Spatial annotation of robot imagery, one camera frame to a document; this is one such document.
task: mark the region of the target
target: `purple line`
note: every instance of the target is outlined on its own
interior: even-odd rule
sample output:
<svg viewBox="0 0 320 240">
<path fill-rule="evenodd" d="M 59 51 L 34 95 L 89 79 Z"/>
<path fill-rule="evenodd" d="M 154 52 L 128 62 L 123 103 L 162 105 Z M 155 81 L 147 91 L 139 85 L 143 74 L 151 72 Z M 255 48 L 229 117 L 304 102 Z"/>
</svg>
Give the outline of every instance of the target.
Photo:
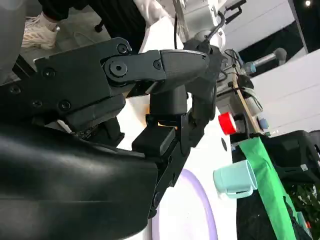
<svg viewBox="0 0 320 240">
<path fill-rule="evenodd" d="M 209 199 L 207 197 L 206 191 L 197 179 L 197 177 L 189 170 L 183 169 L 180 176 L 189 180 L 192 184 L 193 188 L 195 189 L 196 193 L 200 197 L 202 201 L 203 208 L 205 210 L 206 221 L 208 224 L 209 229 L 209 239 L 210 240 L 218 240 L 216 222 L 214 218 L 214 214 L 211 209 L 211 205 Z M 152 219 L 152 240 L 160 240 L 160 230 L 159 230 L 159 215 L 160 211 L 159 208 L 157 210 L 157 214 Z"/>
</svg>

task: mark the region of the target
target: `white sneaker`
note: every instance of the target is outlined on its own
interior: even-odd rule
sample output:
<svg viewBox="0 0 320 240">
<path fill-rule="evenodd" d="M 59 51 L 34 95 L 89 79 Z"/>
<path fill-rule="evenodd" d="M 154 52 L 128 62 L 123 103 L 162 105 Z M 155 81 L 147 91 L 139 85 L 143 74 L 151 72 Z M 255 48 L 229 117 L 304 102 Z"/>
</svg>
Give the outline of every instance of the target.
<svg viewBox="0 0 320 240">
<path fill-rule="evenodd" d="M 40 22 L 40 15 L 28 17 L 24 26 L 22 47 L 29 48 L 35 46 L 45 50 L 52 49 L 55 46 L 58 31 L 59 27 L 55 27 L 51 31 L 42 24 Z"/>
</svg>

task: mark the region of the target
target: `screw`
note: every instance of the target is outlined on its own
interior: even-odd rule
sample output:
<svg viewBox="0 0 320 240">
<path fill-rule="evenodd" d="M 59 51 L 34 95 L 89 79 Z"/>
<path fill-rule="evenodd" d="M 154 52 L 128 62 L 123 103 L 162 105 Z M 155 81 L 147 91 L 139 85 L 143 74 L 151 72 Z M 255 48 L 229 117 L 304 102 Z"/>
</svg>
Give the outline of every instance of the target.
<svg viewBox="0 0 320 240">
<path fill-rule="evenodd" d="M 160 192 L 157 192 L 153 198 L 153 206 L 157 208 L 159 203 L 160 203 Z"/>
<path fill-rule="evenodd" d="M 59 109 L 61 111 L 68 111 L 71 108 L 71 103 L 68 100 L 62 100 L 59 103 Z"/>
<path fill-rule="evenodd" d="M 122 61 L 114 61 L 110 64 L 110 72 L 116 77 L 123 77 L 127 71 L 127 65 Z"/>
<path fill-rule="evenodd" d="M 21 89 L 18 85 L 12 85 L 10 88 L 9 88 L 9 91 L 10 93 L 14 94 L 14 95 L 17 95 L 19 93 L 21 93 Z"/>
<path fill-rule="evenodd" d="M 32 102 L 32 106 L 34 107 L 34 108 L 41 108 L 42 107 L 42 101 L 40 101 L 40 100 L 34 100 L 33 102 Z"/>
<path fill-rule="evenodd" d="M 161 69 L 161 62 L 159 60 L 155 60 L 153 62 L 153 66 L 156 68 L 156 69 Z"/>
<path fill-rule="evenodd" d="M 120 54 L 125 54 L 128 51 L 127 46 L 124 44 L 119 44 L 117 49 Z"/>
<path fill-rule="evenodd" d="M 51 68 L 51 67 L 46 67 L 43 71 L 42 71 L 42 76 L 44 76 L 47 79 L 51 79 L 56 75 L 56 71 Z"/>
</svg>

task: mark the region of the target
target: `white cable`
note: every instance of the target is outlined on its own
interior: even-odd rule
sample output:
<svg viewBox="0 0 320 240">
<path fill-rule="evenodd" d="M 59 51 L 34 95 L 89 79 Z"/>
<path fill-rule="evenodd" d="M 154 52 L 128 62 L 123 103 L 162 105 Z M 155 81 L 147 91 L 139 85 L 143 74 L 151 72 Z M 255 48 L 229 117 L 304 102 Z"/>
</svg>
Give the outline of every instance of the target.
<svg viewBox="0 0 320 240">
<path fill-rule="evenodd" d="M 86 39 L 88 39 L 90 42 L 92 42 L 93 44 L 95 44 L 96 42 L 94 40 L 92 40 L 90 37 L 88 37 L 87 35 L 83 34 L 82 32 L 80 31 L 75 31 L 73 32 L 73 37 L 75 38 L 75 41 L 77 41 L 77 38 L 76 38 L 76 35 L 79 34 L 83 37 L 85 37 Z"/>
</svg>

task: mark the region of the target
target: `person's leg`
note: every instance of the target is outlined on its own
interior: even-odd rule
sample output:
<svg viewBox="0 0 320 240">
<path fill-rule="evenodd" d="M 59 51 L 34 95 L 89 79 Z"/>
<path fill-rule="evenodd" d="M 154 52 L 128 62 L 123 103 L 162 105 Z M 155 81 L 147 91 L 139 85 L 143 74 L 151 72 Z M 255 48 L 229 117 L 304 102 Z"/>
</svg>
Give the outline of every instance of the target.
<svg viewBox="0 0 320 240">
<path fill-rule="evenodd" d="M 42 13 L 30 17 L 25 23 L 23 48 L 53 48 L 58 33 L 57 23 L 68 18 L 69 9 L 78 4 L 79 0 L 39 0 L 39 3 L 42 5 Z"/>
</svg>

